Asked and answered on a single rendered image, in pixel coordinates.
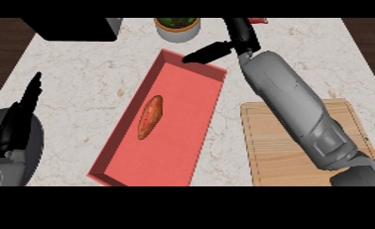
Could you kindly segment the red cardboard box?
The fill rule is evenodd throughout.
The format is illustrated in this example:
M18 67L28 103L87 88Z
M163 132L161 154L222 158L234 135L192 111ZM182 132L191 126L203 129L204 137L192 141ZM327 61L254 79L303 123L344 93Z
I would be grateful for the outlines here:
M93 163L89 177L105 185L191 184L228 71L185 63L163 50ZM163 116L145 139L145 104L163 97Z

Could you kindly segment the grey pot with green plant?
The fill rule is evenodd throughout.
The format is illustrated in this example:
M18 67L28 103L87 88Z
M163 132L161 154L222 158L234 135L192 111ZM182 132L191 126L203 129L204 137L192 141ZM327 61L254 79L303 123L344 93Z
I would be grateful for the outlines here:
M160 37L170 43L186 43L201 30L200 18L155 18L154 22Z

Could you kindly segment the black appliance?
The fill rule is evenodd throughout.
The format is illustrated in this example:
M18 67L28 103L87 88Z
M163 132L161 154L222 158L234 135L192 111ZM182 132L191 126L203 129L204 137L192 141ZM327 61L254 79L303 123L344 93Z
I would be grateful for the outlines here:
M24 18L46 41L114 42L117 40L121 18Z

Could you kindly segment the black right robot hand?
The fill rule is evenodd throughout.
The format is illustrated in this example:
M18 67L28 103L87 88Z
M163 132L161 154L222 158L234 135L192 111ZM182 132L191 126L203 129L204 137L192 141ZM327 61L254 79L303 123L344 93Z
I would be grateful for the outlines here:
M183 63L198 62L207 64L225 57L237 50L237 54L250 56L262 49L257 33L247 18L225 18L231 40L216 42L195 53L185 56Z

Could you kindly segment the orange sweet potato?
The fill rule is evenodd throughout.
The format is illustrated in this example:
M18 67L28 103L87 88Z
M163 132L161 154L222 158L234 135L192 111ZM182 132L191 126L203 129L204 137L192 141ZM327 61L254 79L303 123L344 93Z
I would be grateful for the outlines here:
M163 96L155 95L145 104L138 124L138 139L144 140L163 117Z

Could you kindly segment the wooden cutting board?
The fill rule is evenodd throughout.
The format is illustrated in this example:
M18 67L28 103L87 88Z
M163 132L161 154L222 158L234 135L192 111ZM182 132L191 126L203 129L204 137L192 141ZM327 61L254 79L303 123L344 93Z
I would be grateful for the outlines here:
M375 160L375 148L350 102L324 99L324 104L359 150ZM245 103L241 116L254 186L330 186L336 172L316 168L268 104Z

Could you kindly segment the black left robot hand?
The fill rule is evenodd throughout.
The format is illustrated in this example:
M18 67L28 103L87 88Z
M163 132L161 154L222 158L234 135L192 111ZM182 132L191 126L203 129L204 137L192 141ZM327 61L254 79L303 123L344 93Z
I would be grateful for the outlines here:
M31 133L31 120L42 94L42 73L36 73L21 101L15 102L0 123L0 158L15 150L25 150Z

